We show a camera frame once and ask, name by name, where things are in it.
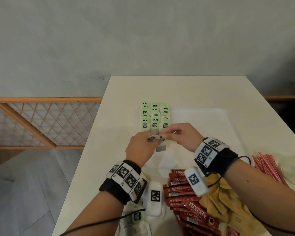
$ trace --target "grey wall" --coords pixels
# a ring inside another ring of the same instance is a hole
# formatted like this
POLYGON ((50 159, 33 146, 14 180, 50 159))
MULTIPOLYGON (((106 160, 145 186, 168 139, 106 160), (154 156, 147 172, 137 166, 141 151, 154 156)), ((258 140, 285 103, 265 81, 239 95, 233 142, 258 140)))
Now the grey wall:
POLYGON ((111 75, 295 94, 295 0, 0 0, 0 97, 102 96, 111 75))

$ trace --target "forearm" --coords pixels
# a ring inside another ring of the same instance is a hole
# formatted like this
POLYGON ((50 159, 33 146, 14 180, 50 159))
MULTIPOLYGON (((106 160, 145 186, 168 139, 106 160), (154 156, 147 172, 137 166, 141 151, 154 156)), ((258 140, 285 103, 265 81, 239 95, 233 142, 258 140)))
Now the forearm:
MULTIPOLYGON (((124 205, 106 191, 99 192, 87 207, 79 214, 67 230, 75 227, 103 221, 106 219, 117 218, 122 215, 124 205)), ((70 236, 110 236, 115 235, 119 220, 104 223, 85 229, 78 230, 69 234, 70 236)))
POLYGON ((237 160, 224 177, 260 220, 295 232, 295 191, 242 160, 237 160))

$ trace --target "floor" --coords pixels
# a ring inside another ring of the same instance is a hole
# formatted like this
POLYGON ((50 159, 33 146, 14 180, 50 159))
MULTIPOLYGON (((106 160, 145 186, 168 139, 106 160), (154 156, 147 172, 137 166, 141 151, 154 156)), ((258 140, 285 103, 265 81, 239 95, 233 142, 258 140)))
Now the floor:
POLYGON ((0 165, 0 236, 52 234, 81 154, 26 150, 0 165))

